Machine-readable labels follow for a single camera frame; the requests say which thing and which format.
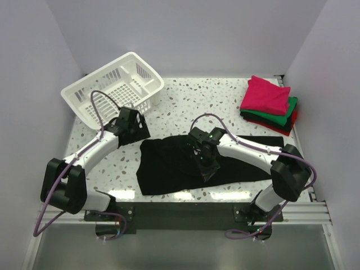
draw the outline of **white table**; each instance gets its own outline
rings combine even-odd
[[[249,123],[239,115],[239,105],[248,88],[244,78],[165,78],[160,91],[161,101],[146,113],[151,138],[165,138],[187,134],[194,118],[203,113],[214,113],[224,119],[235,134],[254,136],[283,136],[263,126]],[[275,78],[268,79],[278,85]],[[215,118],[202,118],[196,125],[210,132],[221,125]],[[79,118],[75,118],[66,156],[77,151],[96,134]],[[296,145],[296,135],[284,137],[284,143]],[[136,171],[140,164],[141,142],[121,147],[103,159],[87,175],[87,187],[109,193],[121,201],[136,202],[250,202],[271,180],[232,183],[217,187],[184,190],[159,196],[141,194]],[[298,202],[310,202],[308,191],[303,191]]]

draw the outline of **red cloth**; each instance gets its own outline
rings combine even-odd
[[[279,87],[267,80],[252,76],[248,82],[241,110],[262,111],[273,115],[286,115],[290,87]]]
[[[297,112],[297,111],[293,111],[293,112],[292,112],[292,118],[291,118],[291,122],[292,122],[291,128],[294,127],[294,124],[295,124],[295,121],[297,120],[297,118],[298,118],[298,112]],[[284,135],[286,135],[286,136],[289,136],[289,135],[290,135],[290,132],[286,132],[286,131],[283,131],[283,130],[281,130],[281,129],[274,128],[274,127],[272,127],[271,125],[268,125],[268,124],[265,124],[265,123],[262,123],[262,122],[259,122],[259,121],[253,121],[253,120],[246,120],[246,121],[251,122],[251,123],[254,123],[254,124],[262,125],[262,126],[264,126],[264,127],[266,127],[266,128],[269,128],[269,129],[271,129],[271,130],[273,130],[273,131],[276,131],[276,132],[278,132],[278,133],[284,134]]]

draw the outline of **white laundry basket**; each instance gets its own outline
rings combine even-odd
[[[100,129],[90,102],[90,93],[100,90],[112,97],[119,106],[131,104],[142,114],[160,102],[159,91],[164,87],[160,75],[134,52],[99,68],[61,91],[61,96],[76,115],[90,128]],[[105,96],[95,93],[94,102],[103,123],[118,116],[116,106]]]

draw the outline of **black cloth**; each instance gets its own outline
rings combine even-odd
[[[270,146],[284,146],[282,137],[240,136]],[[231,157],[217,158],[221,168],[204,183],[186,135],[146,139],[140,145],[141,162],[137,180],[143,195],[162,195],[186,189],[213,187],[236,182],[270,179],[263,170]]]
[[[245,120],[253,120],[253,121],[257,121],[257,122],[261,122],[264,124],[268,124],[276,129],[279,129],[281,131],[285,131],[285,132],[290,132],[293,129],[293,113],[294,111],[290,114],[290,116],[287,118],[286,124],[284,126],[279,125],[278,123],[275,123],[269,119],[263,118],[259,115],[256,114],[252,114],[250,112],[247,111],[241,111],[240,115],[245,119]]]

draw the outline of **wall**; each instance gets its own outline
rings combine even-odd
[[[0,36],[0,268],[19,269],[73,121],[60,91],[81,72],[44,0],[1,1]]]
[[[356,0],[328,0],[285,76],[300,98],[301,145],[318,168],[316,193],[328,203],[348,269],[360,263],[359,10]]]
[[[284,74],[326,0],[47,0],[83,72],[135,51],[162,75]]]

